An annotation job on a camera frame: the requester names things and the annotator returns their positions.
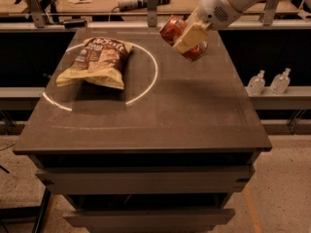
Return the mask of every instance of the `concrete floor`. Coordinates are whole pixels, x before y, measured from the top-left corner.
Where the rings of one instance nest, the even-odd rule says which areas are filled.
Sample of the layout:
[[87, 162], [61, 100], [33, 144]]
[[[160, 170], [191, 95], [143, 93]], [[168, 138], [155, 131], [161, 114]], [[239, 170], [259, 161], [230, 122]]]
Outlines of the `concrete floor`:
[[[262, 153], [256, 173], [243, 192], [236, 193], [227, 207], [236, 215], [228, 225], [212, 233], [311, 233], [311, 136], [269, 136], [273, 149]], [[18, 136], [0, 136], [0, 149]], [[0, 208], [39, 205], [44, 186], [35, 177], [36, 167], [26, 156], [15, 156], [12, 148], [0, 150]], [[73, 210], [67, 201], [53, 195], [44, 224], [44, 233], [85, 233], [64, 219]], [[33, 223], [7, 224], [10, 233], [32, 232]], [[0, 233], [5, 232], [0, 225]]]

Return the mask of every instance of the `orange line on floor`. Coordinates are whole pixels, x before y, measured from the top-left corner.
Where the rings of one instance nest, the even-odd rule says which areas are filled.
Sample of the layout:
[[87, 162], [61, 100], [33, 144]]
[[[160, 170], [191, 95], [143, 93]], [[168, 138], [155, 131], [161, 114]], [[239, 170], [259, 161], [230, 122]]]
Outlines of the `orange line on floor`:
[[255, 205], [254, 205], [254, 202], [252, 199], [252, 195], [251, 195], [250, 189], [247, 185], [244, 187], [243, 193], [244, 193], [245, 198], [246, 198], [246, 203], [247, 203], [247, 206], [248, 206], [249, 211], [250, 211], [250, 215], [252, 218], [252, 222], [253, 222], [255, 232], [256, 233], [262, 233], [262, 229], [261, 229], [260, 222], [259, 222], [259, 217], [257, 216]]

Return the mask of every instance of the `gray drawer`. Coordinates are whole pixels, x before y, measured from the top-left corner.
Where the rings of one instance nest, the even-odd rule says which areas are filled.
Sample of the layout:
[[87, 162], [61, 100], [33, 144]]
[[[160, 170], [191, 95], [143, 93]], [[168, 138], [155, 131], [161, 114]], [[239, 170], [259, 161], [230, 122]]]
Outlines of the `gray drawer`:
[[159, 168], [52, 168], [37, 177], [55, 194], [239, 192], [253, 166]]
[[64, 218], [91, 233], [206, 232], [227, 224], [234, 210], [196, 209], [155, 211], [76, 212]]

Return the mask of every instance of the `brown snack bag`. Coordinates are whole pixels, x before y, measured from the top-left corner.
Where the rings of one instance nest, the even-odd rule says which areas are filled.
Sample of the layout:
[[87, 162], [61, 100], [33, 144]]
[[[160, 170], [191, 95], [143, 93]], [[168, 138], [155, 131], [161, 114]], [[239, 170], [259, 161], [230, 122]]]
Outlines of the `brown snack bag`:
[[86, 44], [74, 63], [56, 79], [57, 86], [85, 80], [89, 83], [124, 89], [122, 73], [132, 45], [107, 37], [84, 40]]

